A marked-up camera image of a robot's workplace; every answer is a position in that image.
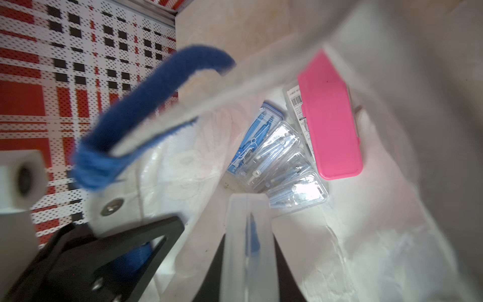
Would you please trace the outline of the pink pencil case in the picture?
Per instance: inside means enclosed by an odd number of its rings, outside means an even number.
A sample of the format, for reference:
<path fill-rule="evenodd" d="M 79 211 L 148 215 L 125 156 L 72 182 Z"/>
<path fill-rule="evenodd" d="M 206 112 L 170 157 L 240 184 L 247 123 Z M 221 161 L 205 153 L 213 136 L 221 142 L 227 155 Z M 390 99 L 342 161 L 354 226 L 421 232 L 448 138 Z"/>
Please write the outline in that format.
<path fill-rule="evenodd" d="M 358 176 L 363 160 L 350 95 L 323 51 L 298 75 L 298 84 L 319 175 L 325 180 Z"/>

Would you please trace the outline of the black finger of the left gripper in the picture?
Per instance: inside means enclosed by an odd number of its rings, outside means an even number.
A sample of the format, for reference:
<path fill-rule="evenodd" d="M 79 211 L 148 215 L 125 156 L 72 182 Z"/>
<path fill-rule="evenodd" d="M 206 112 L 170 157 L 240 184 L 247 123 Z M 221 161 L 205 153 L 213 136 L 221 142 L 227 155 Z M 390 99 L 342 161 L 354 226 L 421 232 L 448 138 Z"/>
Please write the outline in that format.
<path fill-rule="evenodd" d="M 158 267 L 184 231 L 177 216 L 97 238 L 88 224 L 62 227 L 38 252 L 4 301 L 139 301 Z M 126 275 L 114 261 L 160 242 L 143 264 Z"/>

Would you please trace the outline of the clear compass case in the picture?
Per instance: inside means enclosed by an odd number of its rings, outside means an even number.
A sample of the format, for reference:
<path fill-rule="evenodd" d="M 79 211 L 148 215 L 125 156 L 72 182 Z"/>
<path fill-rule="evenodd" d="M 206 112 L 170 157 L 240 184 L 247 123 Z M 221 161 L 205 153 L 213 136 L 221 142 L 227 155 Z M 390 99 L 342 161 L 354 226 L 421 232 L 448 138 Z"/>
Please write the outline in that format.
<path fill-rule="evenodd" d="M 262 103 L 227 172 L 247 191 L 265 194 L 276 215 L 329 199 L 328 188 L 309 160 L 300 135 L 267 102 Z"/>

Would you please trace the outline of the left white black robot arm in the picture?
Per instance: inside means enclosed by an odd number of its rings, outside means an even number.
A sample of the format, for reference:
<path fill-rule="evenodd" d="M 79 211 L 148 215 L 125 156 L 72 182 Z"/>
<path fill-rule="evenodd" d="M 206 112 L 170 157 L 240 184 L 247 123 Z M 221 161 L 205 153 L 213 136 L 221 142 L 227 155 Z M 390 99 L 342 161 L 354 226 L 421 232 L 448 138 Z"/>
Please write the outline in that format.
<path fill-rule="evenodd" d="M 181 219 L 107 237 L 70 223 L 38 249 L 30 208 L 47 185 L 40 151 L 1 152 L 1 300 L 139 301 L 182 235 Z"/>

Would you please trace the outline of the clear case barcode label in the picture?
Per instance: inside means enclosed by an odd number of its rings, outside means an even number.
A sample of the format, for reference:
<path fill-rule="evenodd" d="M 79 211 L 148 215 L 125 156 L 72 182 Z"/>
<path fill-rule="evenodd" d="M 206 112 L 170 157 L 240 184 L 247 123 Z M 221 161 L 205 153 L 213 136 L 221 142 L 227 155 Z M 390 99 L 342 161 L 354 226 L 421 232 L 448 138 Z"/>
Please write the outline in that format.
<path fill-rule="evenodd" d="M 295 125 L 302 133 L 306 148 L 308 149 L 310 156 L 312 156 L 313 161 L 315 161 L 314 150 L 308 129 L 308 123 L 302 111 L 303 100 L 301 97 L 298 81 L 292 80 L 291 82 L 288 82 L 283 87 L 283 92 L 286 99 L 286 106 L 288 108 L 289 115 L 294 120 Z"/>

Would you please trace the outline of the white canvas bag blue handles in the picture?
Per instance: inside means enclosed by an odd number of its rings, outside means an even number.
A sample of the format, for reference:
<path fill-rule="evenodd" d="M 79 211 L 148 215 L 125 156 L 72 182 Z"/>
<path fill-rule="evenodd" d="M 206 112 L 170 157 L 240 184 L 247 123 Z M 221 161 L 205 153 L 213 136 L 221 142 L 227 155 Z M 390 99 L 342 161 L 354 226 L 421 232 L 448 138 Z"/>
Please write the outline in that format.
<path fill-rule="evenodd" d="M 177 52 L 101 115 L 74 153 L 117 232 L 171 213 L 186 230 L 144 294 L 189 301 L 228 220 L 225 170 L 263 100 L 324 51 L 348 84 L 363 169 L 272 229 L 308 301 L 482 300 L 482 2 L 193 1 Z"/>

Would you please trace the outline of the clear tube with blue pen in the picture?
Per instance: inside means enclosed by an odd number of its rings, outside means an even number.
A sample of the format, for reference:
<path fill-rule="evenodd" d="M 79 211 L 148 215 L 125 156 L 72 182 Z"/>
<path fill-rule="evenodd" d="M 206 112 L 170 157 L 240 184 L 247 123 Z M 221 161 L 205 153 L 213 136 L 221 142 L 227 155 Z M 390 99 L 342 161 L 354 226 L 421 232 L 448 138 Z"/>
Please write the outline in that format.
<path fill-rule="evenodd" d="M 226 212 L 220 301 L 279 300 L 269 199 L 233 194 Z"/>

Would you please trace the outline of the right gripper own finger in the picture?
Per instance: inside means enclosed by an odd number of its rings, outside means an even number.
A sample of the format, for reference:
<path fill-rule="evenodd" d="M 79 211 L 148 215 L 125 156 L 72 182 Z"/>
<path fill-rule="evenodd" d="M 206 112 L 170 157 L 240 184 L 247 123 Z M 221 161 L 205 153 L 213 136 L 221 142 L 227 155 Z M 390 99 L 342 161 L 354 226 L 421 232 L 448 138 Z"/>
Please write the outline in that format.
<path fill-rule="evenodd" d="M 274 243 L 280 301 L 306 301 L 306 298 L 299 289 L 288 266 L 286 258 L 284 257 L 282 250 L 280 249 L 280 245 L 275 237 Z M 213 261 L 211 262 L 210 268 L 206 273 L 205 279 L 192 301 L 219 301 L 224 246 L 225 235 L 222 237 Z"/>

